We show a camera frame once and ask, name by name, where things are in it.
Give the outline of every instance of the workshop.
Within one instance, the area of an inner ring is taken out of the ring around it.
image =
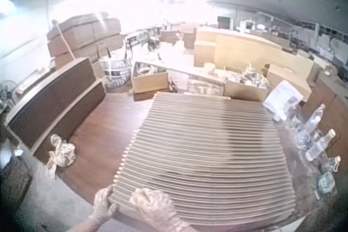
[[[0,0],[0,231],[346,231],[347,14]]]

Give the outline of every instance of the white cloth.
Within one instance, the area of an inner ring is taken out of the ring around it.
[[[55,151],[49,152],[46,175],[51,179],[55,179],[57,165],[59,167],[65,167],[75,161],[75,146],[62,141],[61,137],[57,134],[51,136],[51,144],[55,147]]]

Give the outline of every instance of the light wood panel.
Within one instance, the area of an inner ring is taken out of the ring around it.
[[[299,55],[286,53],[271,46],[236,37],[216,37],[215,65],[223,69],[232,66],[244,70],[249,63],[262,73],[265,65],[275,64],[290,69],[302,79],[307,79],[313,67],[313,61]]]
[[[213,42],[196,41],[194,49],[194,66],[204,67],[206,62],[214,63],[215,47]]]
[[[245,41],[251,41],[251,42],[259,43],[262,45],[271,46],[271,47],[277,48],[279,50],[282,49],[281,45],[278,45],[272,41],[269,41],[269,40],[264,39],[264,38],[259,37],[259,36],[244,34],[244,33],[232,31],[232,30],[227,30],[227,29],[216,29],[216,28],[211,28],[211,27],[198,28],[196,40],[216,43],[218,36],[233,37],[233,38],[242,39]]]

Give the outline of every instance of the dark wood tabletop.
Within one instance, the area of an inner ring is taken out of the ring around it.
[[[58,171],[59,178],[90,204],[93,204],[99,189],[113,183],[123,151],[147,116],[155,93],[134,96],[127,86],[119,91],[121,93],[108,93],[75,131],[70,142],[76,146],[76,160]],[[278,128],[296,194],[295,212],[285,221],[274,224],[283,226],[303,217],[328,199],[317,201],[313,192],[320,175],[317,166],[304,164],[303,155],[293,148],[289,133],[282,126]],[[143,223],[125,215],[119,215],[117,219],[144,228]]]

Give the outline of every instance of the plastic glove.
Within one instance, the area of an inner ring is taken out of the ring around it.
[[[94,211],[89,218],[92,218],[99,224],[103,224],[112,218],[113,214],[116,213],[119,208],[115,203],[110,206],[108,197],[111,195],[112,191],[113,186],[110,185],[96,193],[94,197]]]
[[[173,201],[160,190],[136,189],[129,200],[147,223],[161,232],[180,232],[189,224],[177,216]]]

